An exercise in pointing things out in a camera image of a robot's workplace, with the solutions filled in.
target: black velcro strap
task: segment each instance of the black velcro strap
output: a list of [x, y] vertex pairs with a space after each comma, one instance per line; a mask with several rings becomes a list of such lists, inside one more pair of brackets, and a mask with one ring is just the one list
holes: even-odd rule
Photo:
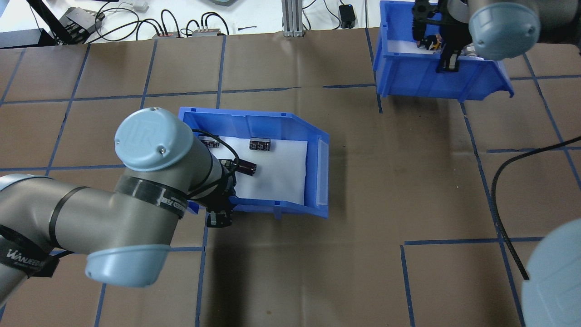
[[48, 253], [19, 232], [0, 225], [0, 264], [23, 271], [28, 277], [41, 270]]
[[79, 186], [76, 189], [70, 190], [70, 192], [68, 192], [63, 198], [60, 199], [59, 203], [56, 204], [55, 209], [52, 211], [51, 220], [48, 223], [48, 234], [51, 237], [51, 245], [54, 247], [63, 248], [56, 240], [56, 220], [59, 219], [60, 210], [76, 192], [82, 189], [88, 189], [88, 186]]
[[188, 209], [188, 201], [184, 192], [151, 180], [122, 176], [115, 188], [115, 192], [132, 196], [168, 210], [178, 215], [180, 219]]

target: black wire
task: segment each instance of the black wire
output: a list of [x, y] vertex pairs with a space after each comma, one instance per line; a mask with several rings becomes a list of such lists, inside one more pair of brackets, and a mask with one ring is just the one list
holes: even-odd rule
[[205, 12], [202, 14], [202, 17], [200, 17], [200, 24], [202, 24], [202, 27], [204, 27], [204, 16], [209, 15], [211, 13], [218, 14], [217, 12]]
[[177, 21], [177, 19], [175, 19], [174, 14], [172, 12], [170, 12], [169, 10], [167, 10], [167, 9], [163, 9], [162, 10], [162, 26], [163, 26], [163, 31], [166, 32], [166, 35], [167, 35], [166, 25], [163, 23], [163, 13], [164, 12], [169, 13], [171, 15], [171, 17], [174, 19], [175, 29], [177, 30], [176, 32], [178, 33], [178, 37], [181, 37], [180, 36], [180, 26], [178, 25], [178, 21]]
[[307, 17], [307, 13], [306, 13], [306, 12], [304, 12], [304, 9], [303, 9], [303, 15], [304, 15], [304, 18], [306, 18], [306, 19], [307, 19], [307, 23], [309, 24], [309, 30], [311, 30], [311, 29], [312, 29], [312, 28], [311, 28], [311, 21], [309, 21], [309, 18]]
[[38, 30], [40, 31], [40, 25], [38, 25], [38, 21], [36, 20], [36, 15], [34, 14], [33, 7], [31, 5], [28, 5], [28, 6], [30, 7], [30, 12], [33, 14], [34, 21], [37, 24]]
[[539, 154], [541, 152], [564, 147], [567, 144], [575, 143], [577, 141], [581, 141], [581, 136], [572, 138], [568, 141], [564, 141], [564, 142], [561, 142], [559, 144], [550, 145], [548, 147], [536, 149], [534, 151], [527, 152], [525, 154], [517, 155], [516, 157], [513, 157], [513, 158], [510, 158], [509, 160], [506, 160], [502, 165], [500, 165], [500, 167], [496, 171], [496, 174], [494, 174], [494, 179], [492, 180], [492, 186], [490, 187], [490, 198], [492, 198], [492, 218], [494, 219], [495, 224], [498, 226], [498, 230], [500, 231], [500, 234], [502, 235], [502, 237], [504, 239], [504, 243], [507, 245], [508, 250], [509, 250], [510, 254], [512, 255], [512, 258], [517, 263], [518, 270], [521, 272], [522, 278], [524, 280], [529, 280], [529, 275], [526, 273], [525, 266], [522, 264], [521, 259], [518, 257], [517, 252], [514, 250], [514, 246], [512, 246], [512, 242], [511, 242], [510, 238], [508, 237], [507, 231], [504, 229], [503, 222], [500, 220], [500, 215], [498, 214], [498, 205], [496, 204], [496, 184], [498, 183], [498, 178], [500, 177], [500, 173], [503, 172], [504, 168], [506, 168], [509, 164], [511, 164], [519, 159], [526, 158], [526, 157], [529, 157], [529, 156], [534, 155], [534, 154]]
[[208, 18], [210, 18], [212, 16], [216, 16], [216, 17], [220, 18], [222, 23], [224, 23], [224, 27], [226, 27], [226, 34], [230, 35], [230, 31], [228, 30], [228, 24], [226, 24], [226, 21], [222, 18], [222, 16], [218, 15], [217, 13], [210, 13], [206, 16], [206, 20], [204, 21], [206, 23], [206, 28], [208, 27]]
[[154, 19], [154, 18], [146, 18], [146, 19], [143, 19], [143, 20], [150, 20], [150, 21], [155, 22], [157, 24], [157, 27], [159, 28], [159, 33], [160, 34], [163, 31], [162, 25], [156, 19]]
[[333, 17], [337, 18], [337, 20], [339, 21], [339, 25], [337, 25], [337, 27], [334, 28], [334, 30], [338, 29], [339, 26], [341, 26], [341, 20], [337, 17], [337, 15], [335, 15], [330, 9], [329, 6], [327, 6], [327, 0], [323, 0], [323, 3], [325, 4], [325, 8], [327, 8], [327, 11], [333, 15]]
[[96, 40], [99, 40], [99, 39], [101, 39], [101, 38], [104, 38], [105, 36], [107, 36], [107, 35], [109, 35], [109, 34], [111, 34], [111, 33], [115, 32], [115, 31], [117, 31], [117, 30], [120, 30], [120, 29], [122, 29], [123, 27], [127, 27], [127, 26], [129, 26], [129, 25], [131, 25], [131, 24], [137, 24], [137, 23], [140, 23], [140, 22], [141, 22], [140, 20], [136, 20], [135, 22], [130, 22], [130, 23], [127, 23], [127, 24], [125, 24], [125, 25], [121, 25], [121, 26], [119, 26], [118, 28], [116, 28], [116, 29], [113, 29], [113, 30], [110, 30], [110, 31], [108, 31], [107, 33], [103, 34], [102, 36], [100, 36], [100, 37], [98, 37], [98, 38], [94, 38], [93, 40], [91, 40], [91, 41], [89, 41], [89, 42], [87, 42], [87, 43], [85, 43], [85, 44], [91, 44], [91, 43], [95, 42]]
[[197, 21], [197, 20], [195, 20], [195, 19], [190, 19], [190, 20], [189, 20], [189, 22], [188, 22], [188, 23], [185, 25], [186, 32], [187, 32], [188, 30], [190, 30], [190, 29], [189, 29], [189, 25], [190, 25], [191, 23], [196, 23], [196, 26], [198, 27], [198, 30], [200, 29], [200, 24], [198, 23], [198, 21]]
[[[121, 7], [116, 7], [116, 8], [109, 8], [109, 9], [103, 10], [103, 8], [105, 8], [105, 6], [106, 6], [106, 5], [108, 5], [108, 4], [110, 4], [111, 2], [112, 2], [112, 1], [107, 1], [107, 2], [106, 2], [106, 3], [105, 3], [103, 6], [101, 6], [101, 8], [100, 8], [100, 9], [97, 11], [97, 14], [95, 14], [95, 25], [97, 25], [97, 18], [99, 17], [99, 15], [100, 15], [101, 13], [105, 13], [105, 12], [108, 12], [108, 11], [112, 11], [112, 10], [114, 10], [114, 9], [116, 9], [116, 11], [115, 11], [115, 12], [117, 12], [119, 9], [121, 9], [121, 10], [125, 10], [125, 11], [128, 11], [128, 12], [131, 12], [131, 13], [132, 13], [133, 15], [135, 15], [135, 17], [137, 18], [137, 21], [136, 21], [136, 22], [133, 22], [133, 23], [135, 24], [135, 23], [138, 23], [138, 22], [139, 22], [139, 15], [138, 15], [136, 12], [134, 12], [133, 10], [131, 10], [131, 9], [127, 9], [127, 8], [121, 8]], [[133, 28], [133, 30], [132, 30], [132, 31], [131, 31], [129, 34], [127, 34], [126, 36], [124, 36], [124, 37], [122, 37], [122, 38], [118, 38], [118, 39], [115, 39], [115, 40], [110, 40], [110, 39], [106, 38], [105, 36], [106, 36], [106, 35], [109, 35], [109, 34], [110, 34], [112, 31], [117, 31], [117, 30], [121, 29], [122, 27], [126, 27], [126, 26], [129, 26], [129, 24], [125, 24], [125, 25], [123, 25], [123, 26], [120, 26], [120, 27], [118, 27], [118, 28], [116, 28], [116, 29], [113, 29], [113, 30], [111, 30], [111, 31], [109, 31], [109, 32], [107, 32], [107, 33], [105, 33], [105, 34], [101, 34], [101, 32], [99, 32], [99, 29], [97, 29], [97, 30], [96, 30], [96, 32], [97, 32], [97, 34], [99, 35], [99, 37], [98, 37], [98, 38], [96, 38], [96, 39], [94, 39], [94, 40], [92, 40], [91, 42], [88, 42], [88, 43], [92, 43], [93, 41], [95, 41], [95, 40], [98, 40], [98, 39], [100, 39], [100, 38], [102, 38], [102, 39], [104, 39], [104, 40], [106, 40], [106, 41], [110, 41], [110, 42], [115, 42], [115, 41], [121, 41], [121, 40], [125, 40], [126, 38], [128, 38], [129, 36], [131, 36], [131, 35], [133, 34], [133, 32], [137, 31], [137, 25], [135, 25], [135, 27]]]
[[238, 154], [236, 153], [236, 151], [226, 142], [224, 142], [223, 140], [221, 140], [218, 136], [214, 135], [214, 134], [210, 134], [208, 132], [206, 132], [205, 130], [201, 130], [201, 129], [192, 129], [193, 132], [195, 133], [200, 133], [200, 134], [204, 134], [206, 136], [209, 136], [213, 139], [215, 139], [216, 141], [218, 141], [220, 144], [224, 145], [225, 147], [228, 148], [228, 150], [230, 150], [230, 152], [232, 152], [232, 154], [234, 155], [234, 167], [232, 168], [232, 170], [229, 170], [228, 173], [220, 178], [218, 178], [217, 180], [197, 189], [194, 191], [191, 191], [190, 193], [188, 193], [188, 195], [186, 196], [186, 198], [190, 199], [206, 190], [208, 190], [209, 188], [220, 184], [220, 182], [222, 182], [225, 179], [229, 179], [230, 177], [234, 176], [234, 173], [236, 172], [236, 170], [238, 170], [238, 165], [240, 164], [240, 157], [238, 156]]
[[367, 11], [367, 0], [365, 0], [365, 28], [369, 26], [369, 12]]
[[308, 7], [312, 6], [317, 0], [313, 0], [308, 6], [303, 7], [303, 9], [307, 9]]
[[190, 29], [180, 29], [180, 32], [182, 32], [182, 34], [183, 34], [183, 35], [185, 35], [185, 37], [190, 37], [190, 36], [192, 36], [192, 35], [193, 35], [193, 32], [194, 32], [194, 31], [192, 31], [192, 30], [190, 30]]
[[143, 23], [149, 23], [151, 26], [153, 26], [153, 28], [155, 29], [155, 34], [157, 36], [160, 36], [159, 35], [159, 30], [157, 29], [157, 27], [155, 26], [155, 24], [153, 24], [152, 22], [150, 22], [150, 20], [153, 20], [153, 19], [147, 18], [147, 19], [143, 19], [142, 21], [139, 22], [139, 25], [137, 25], [137, 31], [135, 32], [135, 40], [136, 41], [139, 41], [139, 29], [141, 28], [141, 25]]

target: white floor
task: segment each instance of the white floor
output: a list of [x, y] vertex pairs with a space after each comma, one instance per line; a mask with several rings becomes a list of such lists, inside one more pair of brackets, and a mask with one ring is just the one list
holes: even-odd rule
[[[53, 14], [60, 18], [64, 12], [71, 6], [81, 7], [97, 11], [104, 2], [93, 0], [43, 0], [51, 9]], [[307, 6], [312, 0], [304, 0], [303, 6]], [[338, 15], [338, 6], [340, 0], [325, 0], [329, 9]], [[380, 21], [379, 1], [368, 1], [368, 26], [377, 27]], [[202, 13], [214, 11], [219, 13], [227, 22], [231, 34], [254, 34], [254, 33], [273, 33], [282, 30], [282, 2], [280, 0], [234, 0], [228, 6], [218, 5], [211, 0], [148, 0], [149, 10], [140, 13], [140, 19], [154, 18], [160, 20], [162, 9], [172, 11], [180, 28], [184, 28], [190, 19], [200, 20]], [[345, 4], [353, 5], [356, 13], [356, 27], [365, 27], [365, 0], [343, 0]], [[106, 8], [119, 6], [121, 2], [114, 2], [107, 5]], [[131, 8], [128, 5], [122, 5], [125, 8]], [[330, 30], [338, 25], [336, 18], [325, 8], [324, 0], [316, 0], [309, 8], [304, 10], [309, 17], [313, 30]], [[164, 15], [166, 26], [169, 30], [175, 30], [175, 23], [170, 15]], [[37, 16], [38, 24], [48, 29], [48, 26]], [[102, 33], [115, 29], [118, 26], [135, 20], [135, 16], [129, 12], [120, 10], [116, 13], [109, 13], [103, 22]], [[210, 28], [223, 28], [223, 23], [217, 17], [208, 20]], [[238, 28], [256, 26], [249, 29], [238, 31]], [[0, 16], [0, 32], [26, 30], [36, 28], [33, 14], [25, 0], [11, 0]], [[132, 27], [126, 27], [114, 33], [109, 38], [119, 38], [127, 35]], [[151, 38], [155, 32], [153, 27], [144, 24], [139, 33], [139, 39], [145, 40]], [[134, 40], [135, 35], [130, 36], [127, 40]]]

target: black power adapter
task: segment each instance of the black power adapter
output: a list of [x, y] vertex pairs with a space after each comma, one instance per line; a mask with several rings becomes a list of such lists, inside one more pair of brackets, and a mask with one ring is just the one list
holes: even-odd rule
[[339, 17], [341, 17], [340, 26], [342, 29], [352, 29], [355, 27], [355, 11], [353, 11], [353, 5], [339, 6]]

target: blue plastic bin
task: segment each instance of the blue plastic bin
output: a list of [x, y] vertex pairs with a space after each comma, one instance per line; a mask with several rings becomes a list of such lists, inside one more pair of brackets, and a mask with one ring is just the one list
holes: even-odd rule
[[[411, 41], [413, 2], [382, 1], [381, 21], [373, 69], [377, 93], [413, 97], [483, 100], [496, 91], [514, 95], [502, 62], [462, 56], [459, 72], [436, 73], [440, 55], [390, 52], [388, 40]], [[438, 26], [428, 25], [426, 35], [437, 34]]]
[[329, 216], [329, 134], [285, 112], [180, 108], [180, 119], [193, 129], [219, 136], [261, 137], [273, 140], [307, 141], [304, 205], [287, 201], [231, 197], [235, 211]]

